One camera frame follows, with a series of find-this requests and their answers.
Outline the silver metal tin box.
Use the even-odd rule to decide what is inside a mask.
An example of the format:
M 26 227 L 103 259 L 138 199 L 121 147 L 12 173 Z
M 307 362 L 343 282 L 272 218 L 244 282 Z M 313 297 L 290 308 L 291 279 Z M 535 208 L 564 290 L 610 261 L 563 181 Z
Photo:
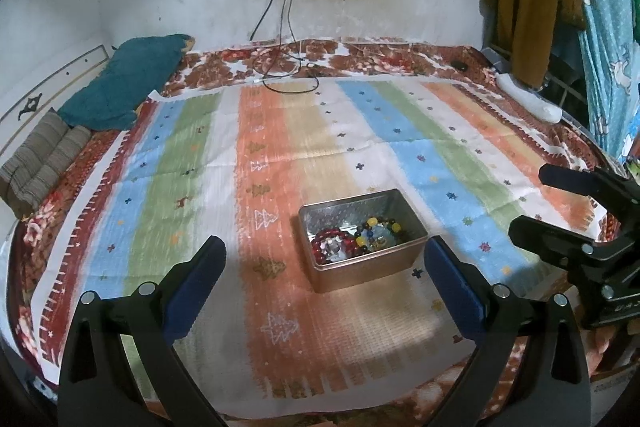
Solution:
M 317 293 L 409 269 L 427 240 L 426 228 L 397 188 L 305 205 L 298 225 Z

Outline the white long object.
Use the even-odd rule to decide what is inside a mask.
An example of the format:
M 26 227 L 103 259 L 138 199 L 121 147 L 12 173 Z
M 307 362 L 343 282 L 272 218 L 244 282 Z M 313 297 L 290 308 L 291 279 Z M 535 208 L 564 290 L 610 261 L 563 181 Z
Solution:
M 504 72 L 496 77 L 497 86 L 515 102 L 518 102 L 527 113 L 547 124 L 559 124 L 563 111 L 558 106 L 546 101 L 532 91 L 521 87 L 511 74 Z

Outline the blue patterned hanging cloth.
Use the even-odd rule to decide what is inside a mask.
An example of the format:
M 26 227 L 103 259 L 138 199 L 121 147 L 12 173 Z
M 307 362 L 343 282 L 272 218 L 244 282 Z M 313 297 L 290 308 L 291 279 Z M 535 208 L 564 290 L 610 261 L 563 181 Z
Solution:
M 579 35 L 589 129 L 618 160 L 639 130 L 639 43 L 632 0 L 582 0 L 586 30 Z

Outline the brown striped pillow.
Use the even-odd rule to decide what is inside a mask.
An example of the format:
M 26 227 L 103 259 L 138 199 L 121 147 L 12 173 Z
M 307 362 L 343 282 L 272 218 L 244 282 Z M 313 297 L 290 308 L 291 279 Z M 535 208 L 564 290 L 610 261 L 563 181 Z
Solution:
M 21 220 L 36 211 L 91 138 L 50 109 L 1 167 L 1 199 Z

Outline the striped colourful mat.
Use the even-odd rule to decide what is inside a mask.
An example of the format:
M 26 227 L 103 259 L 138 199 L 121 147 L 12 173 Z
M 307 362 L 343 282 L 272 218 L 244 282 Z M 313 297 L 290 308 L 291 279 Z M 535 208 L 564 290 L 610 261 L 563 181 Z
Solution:
M 373 407 L 457 363 L 454 329 L 421 262 L 326 294 L 309 282 L 299 209 L 398 190 L 491 282 L 525 294 L 553 270 L 514 247 L 515 217 L 591 237 L 605 212 L 543 186 L 539 168 L 592 163 L 563 126 L 511 114 L 506 97 L 434 78 L 258 83 L 149 101 L 96 164 L 55 239 L 32 298 L 36 360 L 57 381 L 70 316 L 158 281 L 207 237 L 226 269 L 177 350 L 232 415 Z

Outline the white headboard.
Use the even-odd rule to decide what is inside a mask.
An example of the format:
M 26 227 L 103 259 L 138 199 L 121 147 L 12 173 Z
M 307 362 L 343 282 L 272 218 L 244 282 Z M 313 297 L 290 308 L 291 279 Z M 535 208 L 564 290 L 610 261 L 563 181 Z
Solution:
M 58 110 L 73 94 L 84 89 L 108 62 L 103 44 L 80 54 L 20 95 L 1 103 L 1 160 L 8 159 L 50 109 Z

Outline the teal blanket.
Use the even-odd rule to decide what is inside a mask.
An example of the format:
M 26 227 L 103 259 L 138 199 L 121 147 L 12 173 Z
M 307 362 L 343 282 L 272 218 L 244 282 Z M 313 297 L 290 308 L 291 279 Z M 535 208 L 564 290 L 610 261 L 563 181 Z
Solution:
M 128 130 L 136 109 L 152 91 L 165 86 L 194 39 L 173 34 L 130 39 L 117 48 L 105 68 L 58 110 L 70 127 L 92 131 Z

